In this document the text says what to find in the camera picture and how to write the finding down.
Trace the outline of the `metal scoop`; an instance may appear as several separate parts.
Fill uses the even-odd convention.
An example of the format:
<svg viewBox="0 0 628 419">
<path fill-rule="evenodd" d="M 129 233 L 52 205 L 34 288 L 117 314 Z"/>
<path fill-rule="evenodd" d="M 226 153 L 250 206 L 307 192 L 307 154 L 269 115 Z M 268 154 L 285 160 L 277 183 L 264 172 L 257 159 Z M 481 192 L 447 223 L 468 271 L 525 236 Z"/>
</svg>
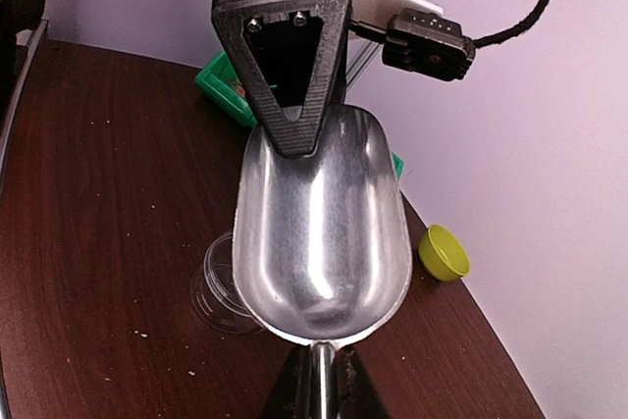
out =
<svg viewBox="0 0 628 419">
<path fill-rule="evenodd" d="M 312 418 L 340 414 L 340 351 L 397 312 L 412 249 L 380 122 L 331 107 L 313 152 L 281 156 L 267 133 L 246 144 L 233 229 L 233 280 L 251 317 L 309 350 Z"/>
</svg>

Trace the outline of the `green three-compartment candy bin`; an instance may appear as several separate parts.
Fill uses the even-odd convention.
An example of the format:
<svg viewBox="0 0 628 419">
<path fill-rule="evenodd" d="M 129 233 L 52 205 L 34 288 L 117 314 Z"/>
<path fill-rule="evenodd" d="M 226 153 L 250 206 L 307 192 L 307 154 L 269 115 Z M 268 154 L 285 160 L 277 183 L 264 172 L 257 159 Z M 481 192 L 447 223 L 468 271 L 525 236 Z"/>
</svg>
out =
<svg viewBox="0 0 628 419">
<path fill-rule="evenodd" d="M 232 78 L 238 78 L 227 54 L 218 53 L 194 78 L 202 93 L 239 125 L 247 128 L 257 126 L 256 118 L 249 107 L 246 97 L 234 93 L 228 85 Z"/>
</svg>

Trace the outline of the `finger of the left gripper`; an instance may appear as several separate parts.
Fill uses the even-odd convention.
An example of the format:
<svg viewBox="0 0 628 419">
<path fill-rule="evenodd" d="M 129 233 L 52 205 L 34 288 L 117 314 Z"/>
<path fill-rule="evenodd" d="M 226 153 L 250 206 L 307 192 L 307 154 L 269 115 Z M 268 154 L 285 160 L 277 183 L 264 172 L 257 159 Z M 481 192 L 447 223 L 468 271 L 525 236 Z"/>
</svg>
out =
<svg viewBox="0 0 628 419">
<path fill-rule="evenodd" d="M 315 150 L 339 103 L 351 0 L 213 0 L 211 20 L 257 123 L 284 157 Z"/>
</svg>

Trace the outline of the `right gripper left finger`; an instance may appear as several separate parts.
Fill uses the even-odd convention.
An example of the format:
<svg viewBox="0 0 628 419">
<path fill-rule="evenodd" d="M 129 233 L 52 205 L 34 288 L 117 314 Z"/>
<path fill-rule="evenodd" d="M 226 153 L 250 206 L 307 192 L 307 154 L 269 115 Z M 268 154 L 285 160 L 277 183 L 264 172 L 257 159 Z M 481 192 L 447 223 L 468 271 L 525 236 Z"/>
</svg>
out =
<svg viewBox="0 0 628 419">
<path fill-rule="evenodd" d="M 309 348 L 293 347 L 258 418 L 308 419 L 311 370 Z"/>
</svg>

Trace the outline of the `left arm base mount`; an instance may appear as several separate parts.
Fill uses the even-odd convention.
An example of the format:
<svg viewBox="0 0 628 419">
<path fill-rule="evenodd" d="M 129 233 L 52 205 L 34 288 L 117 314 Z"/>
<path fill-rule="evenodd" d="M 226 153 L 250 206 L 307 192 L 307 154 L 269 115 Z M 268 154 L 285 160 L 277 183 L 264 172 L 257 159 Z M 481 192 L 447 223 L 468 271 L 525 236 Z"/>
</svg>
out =
<svg viewBox="0 0 628 419">
<path fill-rule="evenodd" d="M 42 19 L 45 0 L 1 0 L 1 105 L 8 101 L 16 73 L 17 34 L 34 30 Z"/>
</svg>

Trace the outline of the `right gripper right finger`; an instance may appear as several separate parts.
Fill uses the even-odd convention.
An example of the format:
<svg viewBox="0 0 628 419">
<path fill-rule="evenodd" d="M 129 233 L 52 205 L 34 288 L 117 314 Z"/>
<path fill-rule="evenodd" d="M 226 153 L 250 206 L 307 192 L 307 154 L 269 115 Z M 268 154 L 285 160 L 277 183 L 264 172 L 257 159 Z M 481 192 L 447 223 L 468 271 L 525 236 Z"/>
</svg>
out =
<svg viewBox="0 0 628 419">
<path fill-rule="evenodd" d="M 337 360 L 339 418 L 390 418 L 355 347 L 342 349 Z"/>
</svg>

